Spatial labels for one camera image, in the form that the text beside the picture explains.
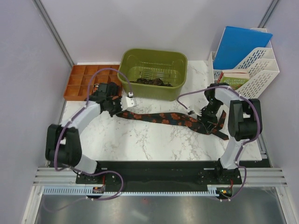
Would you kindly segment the black orange floral tie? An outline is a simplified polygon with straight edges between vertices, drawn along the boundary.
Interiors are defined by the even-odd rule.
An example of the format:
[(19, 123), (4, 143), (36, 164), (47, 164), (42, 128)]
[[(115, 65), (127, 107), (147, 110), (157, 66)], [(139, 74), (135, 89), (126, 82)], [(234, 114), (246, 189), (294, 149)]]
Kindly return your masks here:
[[(166, 112), (166, 113), (152, 113), (152, 114), (137, 114), (130, 111), (123, 111), (116, 115), (119, 118), (129, 119), (129, 120), (139, 120), (150, 123), (171, 125), (171, 126), (184, 126), (188, 127), (190, 130), (206, 135), (206, 131), (204, 127), (200, 124), (200, 122), (183, 113), (179, 112)], [(212, 135), (222, 139), (228, 140), (229, 136), (223, 133), (221, 130), (216, 130), (215, 127), (212, 130)]]

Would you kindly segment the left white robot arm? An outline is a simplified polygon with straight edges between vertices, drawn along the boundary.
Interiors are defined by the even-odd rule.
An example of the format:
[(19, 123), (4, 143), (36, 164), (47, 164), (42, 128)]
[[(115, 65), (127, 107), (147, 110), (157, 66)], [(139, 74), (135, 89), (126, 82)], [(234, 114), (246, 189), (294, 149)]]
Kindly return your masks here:
[(83, 154), (80, 135), (103, 112), (113, 117), (121, 111), (119, 86), (114, 82), (95, 84), (83, 108), (61, 124), (48, 127), (45, 158), (56, 168), (59, 165), (70, 167), (86, 175), (91, 183), (99, 183), (103, 173), (97, 161)]

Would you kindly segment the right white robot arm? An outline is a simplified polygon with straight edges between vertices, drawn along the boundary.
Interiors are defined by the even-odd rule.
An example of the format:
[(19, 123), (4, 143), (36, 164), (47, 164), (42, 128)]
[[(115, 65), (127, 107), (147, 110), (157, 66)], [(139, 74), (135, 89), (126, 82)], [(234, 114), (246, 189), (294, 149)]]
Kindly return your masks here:
[(257, 98), (248, 99), (233, 90), (227, 83), (211, 84), (204, 91), (208, 104), (200, 110), (197, 119), (208, 132), (220, 124), (217, 118), (222, 105), (229, 108), (229, 141), (224, 154), (217, 161), (214, 178), (226, 183), (239, 175), (239, 161), (246, 144), (255, 141), (262, 131), (261, 105)]

